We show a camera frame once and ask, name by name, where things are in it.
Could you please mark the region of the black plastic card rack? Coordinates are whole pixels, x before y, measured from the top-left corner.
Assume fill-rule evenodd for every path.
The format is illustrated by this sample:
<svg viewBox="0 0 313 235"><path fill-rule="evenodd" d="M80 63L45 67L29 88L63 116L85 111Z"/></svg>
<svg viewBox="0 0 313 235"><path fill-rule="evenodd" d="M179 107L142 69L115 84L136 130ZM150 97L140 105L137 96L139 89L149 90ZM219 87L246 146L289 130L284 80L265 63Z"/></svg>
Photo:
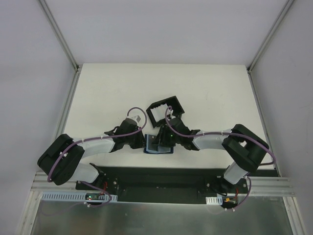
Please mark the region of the black plastic card rack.
<svg viewBox="0 0 313 235"><path fill-rule="evenodd" d="M160 101L152 103L147 109L146 113L150 119L153 128L160 127L165 124L165 114L167 108L172 107L172 115L181 118L185 113L182 105L176 96L172 96Z"/></svg>

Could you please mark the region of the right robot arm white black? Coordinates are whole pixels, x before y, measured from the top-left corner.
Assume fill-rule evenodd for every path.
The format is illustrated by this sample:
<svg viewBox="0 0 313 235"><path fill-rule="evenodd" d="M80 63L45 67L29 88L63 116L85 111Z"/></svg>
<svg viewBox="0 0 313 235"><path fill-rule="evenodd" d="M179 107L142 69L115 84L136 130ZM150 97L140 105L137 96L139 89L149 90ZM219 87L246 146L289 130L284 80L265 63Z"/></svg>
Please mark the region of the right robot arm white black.
<svg viewBox="0 0 313 235"><path fill-rule="evenodd" d="M243 177L256 172L269 150L266 142L242 124L210 134L202 130L190 130L178 117L162 125L157 136L152 139L152 146L172 148L176 144L192 151L225 150L230 155L233 163L220 178L210 183L215 193L224 196L233 192Z"/></svg>

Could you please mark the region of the grey credit card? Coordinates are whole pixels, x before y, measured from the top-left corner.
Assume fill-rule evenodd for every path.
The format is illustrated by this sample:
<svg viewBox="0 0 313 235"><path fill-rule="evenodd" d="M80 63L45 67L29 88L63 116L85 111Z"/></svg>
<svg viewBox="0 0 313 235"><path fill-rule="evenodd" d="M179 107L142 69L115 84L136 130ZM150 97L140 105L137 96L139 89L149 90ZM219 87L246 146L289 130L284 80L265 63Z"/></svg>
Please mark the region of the grey credit card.
<svg viewBox="0 0 313 235"><path fill-rule="evenodd" d="M147 135L146 137L147 147L152 148L155 137L156 136L154 135Z"/></svg>

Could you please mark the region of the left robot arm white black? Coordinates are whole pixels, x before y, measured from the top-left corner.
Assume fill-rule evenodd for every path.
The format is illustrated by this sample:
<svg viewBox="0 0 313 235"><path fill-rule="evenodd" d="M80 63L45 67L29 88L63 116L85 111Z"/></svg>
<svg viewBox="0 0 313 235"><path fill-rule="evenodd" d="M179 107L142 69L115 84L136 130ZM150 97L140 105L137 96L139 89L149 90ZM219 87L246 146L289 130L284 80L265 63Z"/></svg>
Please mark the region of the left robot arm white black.
<svg viewBox="0 0 313 235"><path fill-rule="evenodd" d="M47 174L47 180L58 186L70 180L86 181L92 190L99 190L104 181L99 170L94 164L81 163L81 159L116 152L125 145L131 149L146 145L142 129L131 118L126 118L113 130L96 137L73 139L61 134L39 157L37 165Z"/></svg>

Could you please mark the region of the blue leather card holder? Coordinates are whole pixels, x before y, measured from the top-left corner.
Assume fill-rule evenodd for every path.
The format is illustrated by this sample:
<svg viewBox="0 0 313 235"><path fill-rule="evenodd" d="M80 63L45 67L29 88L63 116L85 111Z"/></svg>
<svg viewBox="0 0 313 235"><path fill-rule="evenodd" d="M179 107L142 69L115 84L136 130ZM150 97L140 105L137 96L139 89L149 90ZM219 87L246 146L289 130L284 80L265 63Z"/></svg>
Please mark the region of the blue leather card holder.
<svg viewBox="0 0 313 235"><path fill-rule="evenodd" d="M152 152L152 148L147 147L147 144L146 144L146 147L144 148L143 152L146 153L146 154L154 154L154 155L158 155L158 154L173 154L174 153L174 148L173 147L162 147L162 146L159 146L159 147L162 148L161 152Z"/></svg>

